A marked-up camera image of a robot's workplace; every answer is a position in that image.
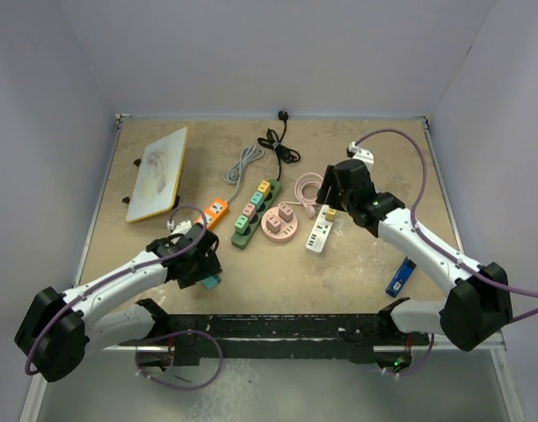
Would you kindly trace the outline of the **teal charger front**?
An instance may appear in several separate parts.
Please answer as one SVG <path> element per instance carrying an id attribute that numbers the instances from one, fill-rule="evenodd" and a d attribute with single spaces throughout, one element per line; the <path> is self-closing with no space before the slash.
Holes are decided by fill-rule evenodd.
<path id="1" fill-rule="evenodd" d="M 218 274 L 215 274 L 203 279 L 201 284 L 205 289 L 212 291 L 220 285 L 221 281 L 222 278 Z"/>

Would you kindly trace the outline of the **yellow charger front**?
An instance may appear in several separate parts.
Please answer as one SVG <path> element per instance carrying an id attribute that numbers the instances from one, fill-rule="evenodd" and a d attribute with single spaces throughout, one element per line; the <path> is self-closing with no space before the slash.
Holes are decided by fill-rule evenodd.
<path id="1" fill-rule="evenodd" d="M 337 215 L 337 211 L 333 208 L 328 208 L 325 214 L 325 220 L 326 221 L 334 221 Z"/>

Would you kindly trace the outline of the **white power strip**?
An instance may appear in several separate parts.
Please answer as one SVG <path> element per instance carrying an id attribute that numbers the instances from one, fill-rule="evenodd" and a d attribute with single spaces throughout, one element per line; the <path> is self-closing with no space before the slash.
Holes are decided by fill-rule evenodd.
<path id="1" fill-rule="evenodd" d="M 320 254 L 324 250 L 327 239 L 332 232 L 332 226 L 335 220 L 332 222 L 325 220 L 325 214 L 328 208 L 331 207 L 322 205 L 316 214 L 312 230 L 305 245 L 306 249 L 310 252 Z"/>

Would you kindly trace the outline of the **yellow usb charger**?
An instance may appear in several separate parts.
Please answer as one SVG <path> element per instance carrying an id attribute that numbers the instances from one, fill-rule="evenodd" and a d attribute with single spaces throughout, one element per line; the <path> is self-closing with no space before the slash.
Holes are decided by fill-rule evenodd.
<path id="1" fill-rule="evenodd" d="M 266 198 L 271 191 L 271 184 L 264 180 L 258 186 L 258 191 Z"/>

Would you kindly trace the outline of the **teal usb charger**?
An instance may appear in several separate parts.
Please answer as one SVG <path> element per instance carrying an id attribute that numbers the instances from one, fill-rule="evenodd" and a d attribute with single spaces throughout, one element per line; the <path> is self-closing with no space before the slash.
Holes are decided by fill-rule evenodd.
<path id="1" fill-rule="evenodd" d="M 261 192 L 255 192 L 250 199 L 250 203 L 256 208 L 259 209 L 265 201 L 265 197 Z"/>

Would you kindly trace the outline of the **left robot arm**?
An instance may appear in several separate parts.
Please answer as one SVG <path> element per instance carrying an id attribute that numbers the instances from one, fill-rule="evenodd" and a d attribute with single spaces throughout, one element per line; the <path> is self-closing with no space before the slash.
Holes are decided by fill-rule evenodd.
<path id="1" fill-rule="evenodd" d="M 180 288 L 217 285 L 222 266 L 218 236 L 199 223 L 185 233 L 152 241 L 125 265 L 61 293 L 47 287 L 34 296 L 14 342 L 25 354 L 25 372 L 56 382 L 82 360 L 108 346 L 133 340 L 158 345 L 168 319 L 152 300 L 120 305 L 151 288 L 175 281 Z"/>

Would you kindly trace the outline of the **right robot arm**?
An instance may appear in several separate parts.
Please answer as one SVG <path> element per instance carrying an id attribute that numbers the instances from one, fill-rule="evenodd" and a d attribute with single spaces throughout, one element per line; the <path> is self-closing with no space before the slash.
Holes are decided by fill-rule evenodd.
<path id="1" fill-rule="evenodd" d="M 393 194 L 379 193 L 366 165 L 348 159 L 327 167 L 316 201 L 394 246 L 442 291 L 440 302 L 403 298 L 381 310 L 380 337 L 398 344 L 409 333 L 440 334 L 469 352 L 513 320 L 505 270 L 484 266 L 421 225 Z"/>

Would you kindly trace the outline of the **green power strip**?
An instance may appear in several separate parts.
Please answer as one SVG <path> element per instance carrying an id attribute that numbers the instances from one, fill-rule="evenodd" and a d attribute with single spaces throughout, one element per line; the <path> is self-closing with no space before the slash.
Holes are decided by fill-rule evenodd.
<path id="1" fill-rule="evenodd" d="M 242 236 L 237 234 L 234 228 L 234 233 L 230 238 L 231 244 L 240 250 L 244 250 L 248 246 L 257 229 L 261 227 L 261 220 L 263 215 L 276 203 L 276 200 L 280 195 L 281 182 L 274 178 L 270 178 L 267 181 L 271 184 L 271 191 L 265 198 L 264 204 L 259 209 L 257 209 L 257 214 L 250 221 L 250 226 L 246 231 L 245 235 Z"/>

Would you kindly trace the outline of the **orange power strip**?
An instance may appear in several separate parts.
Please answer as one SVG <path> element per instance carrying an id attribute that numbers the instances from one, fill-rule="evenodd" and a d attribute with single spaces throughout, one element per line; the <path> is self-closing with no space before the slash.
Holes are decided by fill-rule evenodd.
<path id="1" fill-rule="evenodd" d="M 206 217 L 205 227 L 208 230 L 213 231 L 228 212 L 229 204 L 225 200 L 220 198 L 213 200 L 211 204 L 204 209 Z"/>

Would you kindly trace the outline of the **pink round power strip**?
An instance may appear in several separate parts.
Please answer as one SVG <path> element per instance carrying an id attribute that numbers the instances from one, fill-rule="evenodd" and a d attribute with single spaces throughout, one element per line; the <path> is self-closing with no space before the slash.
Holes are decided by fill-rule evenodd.
<path id="1" fill-rule="evenodd" d="M 271 207 L 261 220 L 261 229 L 266 238 L 274 243 L 286 243 L 293 239 L 299 228 L 294 210 L 285 203 Z"/>

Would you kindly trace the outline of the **white yellow drawing board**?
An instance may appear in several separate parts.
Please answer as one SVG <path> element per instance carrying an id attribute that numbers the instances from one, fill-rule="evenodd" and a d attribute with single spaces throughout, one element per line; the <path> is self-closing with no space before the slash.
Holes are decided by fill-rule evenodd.
<path id="1" fill-rule="evenodd" d="M 146 147 L 128 203 L 126 222 L 138 222 L 173 209 L 187 135 L 188 129 L 183 127 Z"/>

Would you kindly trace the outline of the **blue box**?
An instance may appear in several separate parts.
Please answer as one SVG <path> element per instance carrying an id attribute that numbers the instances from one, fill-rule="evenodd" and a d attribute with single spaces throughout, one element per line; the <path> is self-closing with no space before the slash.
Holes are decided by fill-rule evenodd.
<path id="1" fill-rule="evenodd" d="M 415 268 L 416 264 L 411 259 L 406 257 L 397 269 L 390 283 L 387 285 L 385 293 L 390 297 L 396 298 L 404 288 L 409 278 L 412 276 Z"/>

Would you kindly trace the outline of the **black base frame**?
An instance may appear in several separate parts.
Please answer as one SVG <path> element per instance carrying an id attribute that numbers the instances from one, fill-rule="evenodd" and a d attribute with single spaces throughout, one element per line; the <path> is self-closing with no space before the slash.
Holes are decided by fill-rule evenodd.
<path id="1" fill-rule="evenodd" d="M 142 343 L 166 346 L 150 339 L 189 331 L 174 340 L 174 364 L 197 366 L 202 359 L 347 360 L 374 363 L 379 351 L 392 346 L 406 353 L 411 346 L 426 346 L 429 337 L 400 332 L 377 314 L 169 314 L 151 299 L 137 304 L 152 317 L 151 333 Z"/>

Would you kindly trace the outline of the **aluminium rail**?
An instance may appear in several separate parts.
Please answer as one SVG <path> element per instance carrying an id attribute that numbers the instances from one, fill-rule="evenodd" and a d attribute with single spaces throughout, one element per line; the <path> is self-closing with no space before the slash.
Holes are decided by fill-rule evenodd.
<path id="1" fill-rule="evenodd" d="M 60 382 L 35 377 L 24 421 L 521 421 L 505 347 L 470 353 L 438 340 L 405 377 L 341 360 L 203 360 L 205 389 L 181 392 L 138 375 L 135 349 L 97 353 Z"/>

